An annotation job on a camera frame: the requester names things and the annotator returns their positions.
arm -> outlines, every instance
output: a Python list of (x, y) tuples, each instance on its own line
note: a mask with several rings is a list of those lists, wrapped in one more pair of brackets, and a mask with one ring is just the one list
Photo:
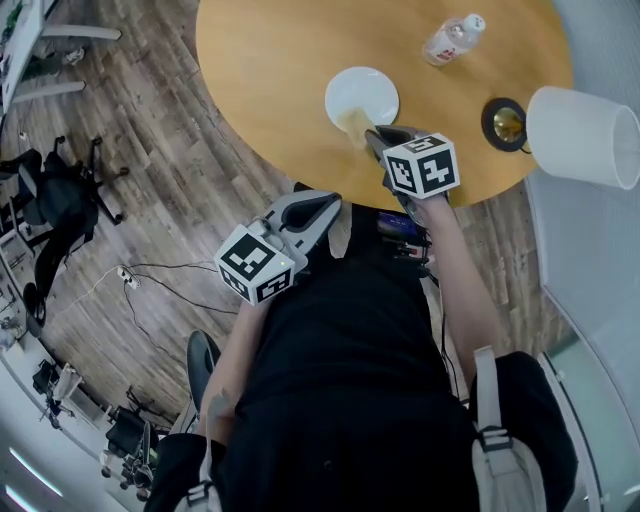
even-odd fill
[(473, 352), (498, 343), (503, 329), (489, 291), (464, 241), (453, 210), (443, 196), (416, 202), (417, 216), (429, 229), (447, 325), (468, 383), (476, 373)]
[(227, 444), (233, 430), (234, 410), (244, 392), (270, 304), (271, 301), (257, 306), (252, 306), (247, 302), (242, 303), (227, 344), (202, 397), (200, 406), (202, 416), (195, 434), (206, 436), (204, 421), (206, 411), (212, 400), (222, 396), (224, 390), (227, 403), (217, 416), (213, 439), (220, 444)]

strap buckle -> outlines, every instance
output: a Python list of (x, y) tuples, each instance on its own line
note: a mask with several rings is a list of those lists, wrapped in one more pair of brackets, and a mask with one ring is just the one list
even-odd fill
[(485, 453), (513, 448), (513, 439), (506, 428), (488, 426), (478, 433), (482, 451)]
[(187, 493), (187, 504), (189, 508), (199, 505), (200, 503), (206, 503), (209, 500), (209, 487), (211, 482), (200, 482), (195, 487), (189, 489)]

plastic water bottle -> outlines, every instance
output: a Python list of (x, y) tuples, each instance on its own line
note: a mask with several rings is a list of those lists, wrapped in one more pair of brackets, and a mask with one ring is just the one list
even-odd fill
[(484, 19), (477, 14), (447, 20), (425, 43), (422, 55), (429, 64), (444, 66), (476, 46), (485, 28)]

person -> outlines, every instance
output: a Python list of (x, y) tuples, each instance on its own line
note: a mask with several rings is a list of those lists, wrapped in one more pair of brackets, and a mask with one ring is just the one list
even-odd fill
[[(537, 458), (547, 509), (561, 511), (577, 459), (542, 369), (505, 353), (497, 309), (446, 199), (415, 206), (463, 376), (474, 382), (474, 350), (492, 345), (503, 424)], [(306, 281), (269, 303), (242, 304), (200, 404), (218, 408), (209, 469), (223, 511), (479, 509), (475, 383), (468, 410), (451, 392), (416, 270), (380, 250), (376, 215), (354, 205), (344, 258), (323, 242), (324, 261), (313, 255)], [(147, 512), (175, 510), (200, 482), (205, 424), (160, 443)]]

lamp base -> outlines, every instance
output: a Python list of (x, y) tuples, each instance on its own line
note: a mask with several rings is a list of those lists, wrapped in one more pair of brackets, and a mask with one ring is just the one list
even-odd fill
[(511, 98), (495, 98), (482, 110), (482, 132), (494, 148), (512, 153), (527, 142), (524, 109)]

